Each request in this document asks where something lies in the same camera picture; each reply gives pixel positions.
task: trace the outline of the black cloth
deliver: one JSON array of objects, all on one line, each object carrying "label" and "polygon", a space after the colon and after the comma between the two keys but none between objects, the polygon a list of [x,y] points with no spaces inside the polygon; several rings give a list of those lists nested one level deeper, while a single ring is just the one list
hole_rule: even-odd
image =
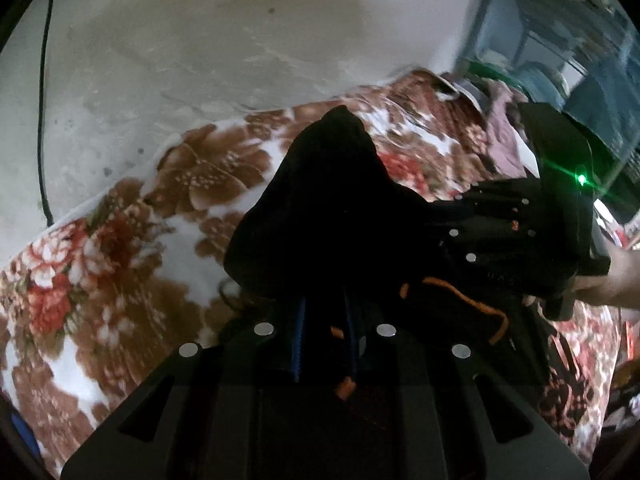
[{"label": "black cloth", "polygon": [[[464,343],[534,407],[551,402],[558,413],[566,412],[566,392],[545,397],[551,369],[573,392],[583,392],[586,384],[579,383],[570,357],[565,370],[566,359],[549,345],[550,336],[562,337],[533,307],[522,306],[521,295],[466,279],[442,248],[452,222],[472,214],[466,200],[428,203],[393,182],[362,122],[340,106],[293,142],[236,229],[225,269],[242,288],[269,298],[344,286],[381,305],[389,322],[414,333],[431,356],[450,357],[451,345]],[[450,290],[423,285],[425,276],[503,311],[510,322],[506,334],[491,345],[502,319]],[[403,300],[404,283],[409,292]],[[584,407],[568,411],[577,421]]]}]

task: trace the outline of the brown floral pattern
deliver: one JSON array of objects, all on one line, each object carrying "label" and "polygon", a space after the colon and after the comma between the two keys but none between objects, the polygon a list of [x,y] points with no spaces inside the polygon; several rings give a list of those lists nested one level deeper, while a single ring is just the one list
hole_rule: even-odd
[{"label": "brown floral pattern", "polygon": [[[49,471],[58,475],[95,425],[182,343],[224,343],[264,319],[268,300],[239,291],[225,302],[218,287],[229,240],[251,205],[240,199],[276,170],[267,143],[283,155],[306,126],[345,104],[396,182],[446,200],[500,177],[485,165],[484,118],[452,97],[441,78],[415,70],[334,100],[188,131],[146,181],[123,178],[94,210],[77,211],[16,256],[0,272],[0,378],[12,378],[0,388],[17,399]],[[586,348],[594,330],[559,330],[587,334],[577,359],[596,386],[572,439],[586,456],[602,423],[594,404],[606,404],[609,362]],[[89,382],[74,384],[78,375]],[[97,393],[83,397],[89,384]]]},{"label": "brown floral pattern", "polygon": [[78,408],[78,399],[54,385],[53,373],[42,359],[23,361],[12,377],[20,414],[46,450],[46,463],[57,473],[94,428]]},{"label": "brown floral pattern", "polygon": [[164,218],[205,212],[231,202],[263,182],[270,156],[244,127],[219,131],[213,124],[184,134],[184,142],[168,150],[145,201]]},{"label": "brown floral pattern", "polygon": [[200,230],[206,238],[196,244],[195,252],[201,258],[213,256],[220,264],[243,214],[238,211],[227,213],[222,218],[213,216],[200,223]]}]

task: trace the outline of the orange cable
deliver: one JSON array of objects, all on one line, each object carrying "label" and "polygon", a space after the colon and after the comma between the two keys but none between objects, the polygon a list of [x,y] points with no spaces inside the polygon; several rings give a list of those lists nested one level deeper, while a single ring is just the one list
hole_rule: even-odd
[{"label": "orange cable", "polygon": [[356,383],[349,376],[335,387],[334,393],[342,400],[347,400],[356,391]]},{"label": "orange cable", "polygon": [[[507,318],[507,315],[503,311],[498,310],[497,308],[490,307],[482,303],[481,301],[472,300],[470,297],[462,294],[462,292],[457,290],[453,285],[451,285],[449,282],[446,282],[445,280],[441,280],[439,278],[431,278],[427,276],[422,280],[422,282],[425,285],[436,285],[442,288],[446,288],[447,290],[450,290],[462,301],[464,301],[466,304],[469,304],[472,307],[478,309],[483,314],[488,314],[489,316],[500,316],[502,318],[502,324],[500,325],[498,332],[496,332],[494,336],[491,339],[489,339],[490,345],[495,345],[504,336],[505,332],[507,332],[507,329],[509,327],[509,318]],[[405,283],[401,287],[400,296],[403,299],[406,298],[406,295],[408,294],[408,291],[409,291],[408,289],[409,289],[408,283]]]}]

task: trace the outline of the white wall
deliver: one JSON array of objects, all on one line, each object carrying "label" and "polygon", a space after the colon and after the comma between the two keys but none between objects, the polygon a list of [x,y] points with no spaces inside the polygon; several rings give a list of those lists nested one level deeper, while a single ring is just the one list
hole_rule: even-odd
[{"label": "white wall", "polygon": [[[45,171],[54,216],[207,121],[452,67],[479,0],[56,0]],[[0,55],[0,262],[44,227],[36,0]]]}]

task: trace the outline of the red flower pattern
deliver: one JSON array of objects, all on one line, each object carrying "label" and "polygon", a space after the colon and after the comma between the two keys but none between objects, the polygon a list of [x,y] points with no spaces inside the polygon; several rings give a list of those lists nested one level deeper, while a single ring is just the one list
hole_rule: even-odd
[{"label": "red flower pattern", "polygon": [[417,160],[403,153],[378,152],[389,176],[420,194],[426,193],[428,186]]},{"label": "red flower pattern", "polygon": [[74,253],[86,237],[84,218],[55,229],[16,256],[9,266],[7,276],[10,280],[16,280],[30,271],[32,281],[48,287],[56,273],[73,259]]},{"label": "red flower pattern", "polygon": [[68,298],[71,290],[69,278],[61,272],[51,282],[52,288],[34,285],[28,291],[31,318],[29,327],[33,333],[46,334],[60,330],[66,314],[71,311]]},{"label": "red flower pattern", "polygon": [[119,270],[127,269],[136,252],[131,246],[133,232],[127,223],[127,216],[122,211],[115,212],[113,219],[99,228],[96,235],[100,240],[100,252],[106,254]]}]

